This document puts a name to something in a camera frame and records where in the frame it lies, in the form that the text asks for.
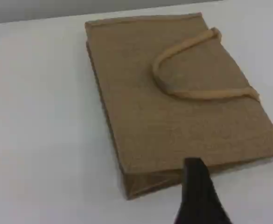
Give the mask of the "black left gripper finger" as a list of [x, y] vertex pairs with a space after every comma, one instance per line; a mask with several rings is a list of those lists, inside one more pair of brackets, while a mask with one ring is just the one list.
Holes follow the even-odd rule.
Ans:
[[230, 224], [209, 170], [200, 158], [184, 160], [182, 200], [176, 224]]

